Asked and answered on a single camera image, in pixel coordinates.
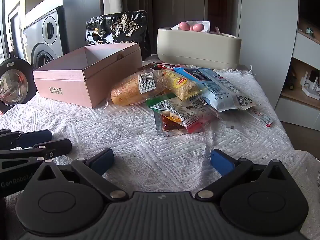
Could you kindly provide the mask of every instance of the green packet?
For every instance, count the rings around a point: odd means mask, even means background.
[[[175,98],[176,95],[174,93],[168,93],[168,94],[163,94],[163,95],[158,95],[153,98],[147,99],[147,106],[154,106],[157,103],[160,103],[161,101],[170,99],[170,98]]]

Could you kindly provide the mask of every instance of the plastic wrapper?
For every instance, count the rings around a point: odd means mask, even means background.
[[[168,87],[181,101],[185,101],[201,92],[197,83],[185,76],[172,71],[162,69],[162,83]]]
[[[203,89],[201,97],[219,112],[229,109],[245,110],[258,105],[212,69],[177,67],[174,70],[197,82],[200,88],[206,88]]]
[[[150,106],[153,106],[153,105],[155,105],[157,103],[160,103],[163,100],[167,100],[167,99],[175,98],[175,97],[176,97],[176,95],[174,93],[171,93],[170,90],[168,91],[167,89],[165,89],[159,95],[157,95],[157,96],[155,96],[153,98],[147,99],[146,103],[147,103],[147,106],[150,107]]]
[[[200,108],[178,98],[161,101],[150,107],[169,120],[184,126],[188,133],[201,132],[203,127],[214,119],[207,107]]]
[[[162,118],[162,128],[165,131],[168,130],[177,130],[181,129],[183,126],[181,124],[178,124],[176,122],[171,121],[170,119],[166,118],[165,116],[161,115]]]
[[[130,75],[111,89],[105,108],[110,105],[110,100],[115,106],[133,106],[156,96],[165,89],[159,78],[158,72],[152,69]]]
[[[151,65],[153,65],[153,67],[157,67],[157,68],[164,68],[164,69],[171,69],[174,71],[175,67],[186,67],[184,65],[179,65],[179,64],[172,64],[172,63],[164,63],[164,62],[154,62],[151,63]]]
[[[203,99],[200,98],[198,100],[194,100],[191,102],[192,105],[195,107],[207,106],[208,103]],[[227,127],[239,130],[244,132],[244,125],[245,123],[242,121],[248,119],[248,114],[253,116],[255,119],[261,121],[265,124],[266,127],[270,127],[272,124],[272,118],[267,116],[265,113],[257,111],[254,107],[251,107],[247,110],[240,111],[238,109],[230,109],[223,112],[218,112],[213,107],[209,107],[212,114],[221,120]]]
[[[266,127],[270,127],[273,122],[270,116],[267,116],[265,113],[262,113],[254,109],[253,107],[248,109],[248,114],[253,116],[255,119],[263,122],[266,125]]]
[[[164,130],[164,128],[163,128],[163,119],[162,119],[164,116],[159,114],[159,113],[157,113],[157,112],[155,112],[155,111],[153,113],[154,113],[154,116],[155,116],[157,135],[168,137],[168,136],[178,136],[178,135],[183,135],[183,134],[187,134],[188,133],[187,129],[184,128],[181,125],[180,125],[180,127],[181,127],[180,129]]]
[[[138,42],[144,60],[151,55],[147,12],[130,11],[92,17],[86,22],[86,44]]]

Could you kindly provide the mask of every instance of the pink egg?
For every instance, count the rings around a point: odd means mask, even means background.
[[[190,28],[190,25],[185,22],[181,22],[179,23],[179,28],[182,29],[183,31],[188,31]]]
[[[203,29],[204,29],[204,26],[201,23],[197,23],[197,24],[193,25],[193,30],[195,32],[203,31]]]

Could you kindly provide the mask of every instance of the yellow label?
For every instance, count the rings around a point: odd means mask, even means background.
[[[173,82],[173,87],[178,88],[187,83],[188,79],[186,78],[176,78]]]

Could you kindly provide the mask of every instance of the metal pivot screw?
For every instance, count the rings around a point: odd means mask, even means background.
[[[210,190],[201,190],[198,192],[200,198],[211,198],[213,197],[213,192]]]
[[[114,190],[110,193],[110,197],[112,198],[123,198],[126,193],[123,190]]]

